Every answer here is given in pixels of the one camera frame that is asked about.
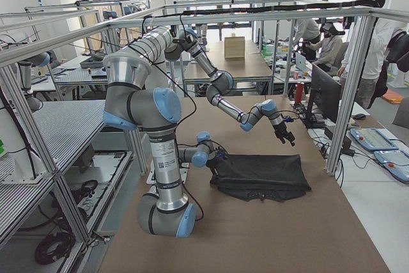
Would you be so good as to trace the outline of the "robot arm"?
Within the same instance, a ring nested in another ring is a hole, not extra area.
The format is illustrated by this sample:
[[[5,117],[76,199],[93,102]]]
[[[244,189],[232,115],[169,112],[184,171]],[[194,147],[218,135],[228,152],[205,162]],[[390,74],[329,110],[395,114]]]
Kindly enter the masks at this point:
[[[210,78],[210,85],[206,90],[209,103],[234,118],[244,131],[250,131],[265,116],[272,124],[276,137],[282,143],[289,142],[292,146],[295,144],[294,135],[287,131],[285,120],[272,99],[254,105],[246,113],[224,98],[224,95],[233,87],[233,77],[230,73],[219,70],[213,65],[193,32],[184,30],[179,37],[174,37],[170,27],[159,26],[145,34],[143,38],[158,49],[155,52],[156,55],[168,53],[167,59],[171,56],[178,57],[182,52],[188,52]]]
[[[169,88],[143,89],[150,64],[138,56],[115,52],[104,58],[108,89],[103,119],[106,125],[147,133],[153,155],[155,185],[143,194],[137,209],[139,226],[152,235],[188,237],[196,206],[182,191],[175,143],[181,104]]]

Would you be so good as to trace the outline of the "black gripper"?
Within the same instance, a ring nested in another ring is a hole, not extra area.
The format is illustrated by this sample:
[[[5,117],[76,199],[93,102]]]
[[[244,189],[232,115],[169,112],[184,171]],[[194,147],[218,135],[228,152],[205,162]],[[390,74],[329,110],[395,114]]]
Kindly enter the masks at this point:
[[[291,146],[295,146],[295,137],[292,132],[287,132],[286,124],[280,122],[279,124],[273,125],[276,137],[279,138],[282,144],[284,144],[285,138],[288,140]]]
[[[217,159],[211,159],[207,161],[206,166],[210,169],[212,174],[219,174],[219,172],[217,171],[217,164],[218,164]]]

